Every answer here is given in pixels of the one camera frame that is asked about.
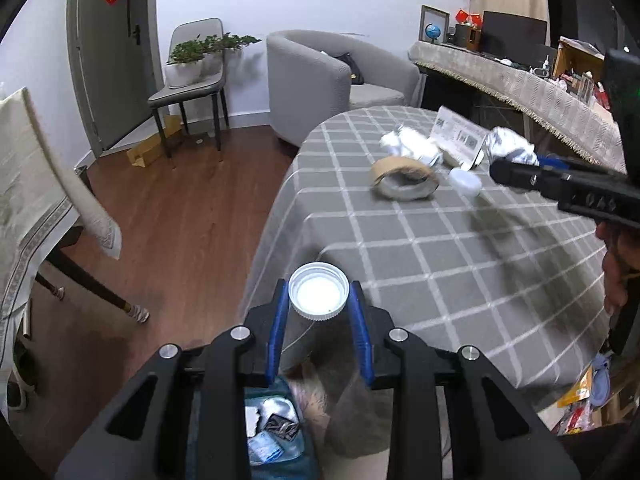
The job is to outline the person's right hand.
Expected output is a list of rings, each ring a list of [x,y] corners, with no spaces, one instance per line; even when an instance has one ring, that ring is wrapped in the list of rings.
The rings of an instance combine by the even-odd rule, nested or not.
[[[596,237],[606,247],[602,260],[604,308],[614,314],[628,300],[627,275],[639,271],[639,231],[600,222]]]

